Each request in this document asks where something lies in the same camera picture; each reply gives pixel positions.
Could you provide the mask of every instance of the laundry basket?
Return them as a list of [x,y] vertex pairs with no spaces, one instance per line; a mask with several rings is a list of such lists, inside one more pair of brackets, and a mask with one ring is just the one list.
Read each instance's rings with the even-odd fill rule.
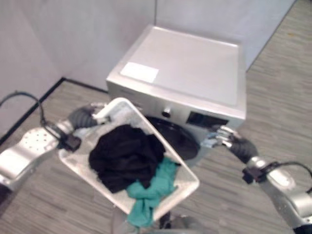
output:
[[125,190],[115,194],[111,193],[98,179],[96,172],[90,168],[88,161],[89,153],[95,148],[98,139],[120,125],[130,124],[132,127],[141,128],[146,134],[154,134],[166,149],[165,157],[181,164],[175,176],[174,185],[176,189],[173,193],[164,197],[159,206],[154,209],[153,220],[161,218],[199,187],[199,180],[195,174],[188,168],[156,128],[129,100],[121,97],[112,100],[96,115],[96,118],[105,116],[111,118],[110,123],[90,129],[82,129],[77,132],[77,136],[81,138],[82,143],[76,152],[71,153],[66,150],[60,150],[58,156],[66,166],[126,214],[130,213],[136,200],[128,197]]

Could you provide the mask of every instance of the wooden floor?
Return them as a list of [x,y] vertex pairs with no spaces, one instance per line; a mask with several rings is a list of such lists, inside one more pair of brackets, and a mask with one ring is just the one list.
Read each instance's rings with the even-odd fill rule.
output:
[[[247,120],[240,132],[271,160],[298,160],[312,167],[311,3],[298,0],[247,73]],[[44,102],[49,120],[108,96],[63,83]],[[16,143],[38,126],[35,112],[0,147]],[[198,218],[208,234],[292,233],[256,185],[241,180],[241,165],[225,149],[194,168],[200,188],[175,211]],[[290,167],[299,186],[308,174]],[[44,162],[0,219],[1,234],[109,234],[112,204],[63,166]]]

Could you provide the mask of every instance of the washing machine door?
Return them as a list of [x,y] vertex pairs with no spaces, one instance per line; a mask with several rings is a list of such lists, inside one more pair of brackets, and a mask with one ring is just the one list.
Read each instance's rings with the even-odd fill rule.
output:
[[199,151],[199,144],[184,128],[156,117],[146,117],[150,123],[164,136],[183,160],[193,159]]

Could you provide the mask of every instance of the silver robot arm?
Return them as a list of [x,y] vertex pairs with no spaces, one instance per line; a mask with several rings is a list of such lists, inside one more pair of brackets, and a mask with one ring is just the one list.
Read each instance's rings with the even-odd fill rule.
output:
[[0,154],[0,215],[44,160],[58,149],[75,151],[79,148],[81,140],[73,135],[75,130],[110,121],[109,117],[94,116],[95,110],[104,105],[92,103],[73,111],[64,121],[45,122],[42,127],[29,130],[19,143]]
[[243,179],[248,183],[255,181],[268,195],[278,213],[297,234],[312,234],[312,189],[303,191],[296,185],[294,178],[281,166],[300,165],[298,162],[268,162],[257,153],[256,147],[237,132],[220,126],[212,134],[214,146],[224,145],[239,160],[246,164]]

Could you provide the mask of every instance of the silver washing machine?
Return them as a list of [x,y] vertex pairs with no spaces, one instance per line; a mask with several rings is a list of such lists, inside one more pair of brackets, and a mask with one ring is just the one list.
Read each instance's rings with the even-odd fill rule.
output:
[[209,151],[216,125],[246,117],[245,62],[238,44],[150,26],[107,78],[111,98],[129,99],[189,165]]

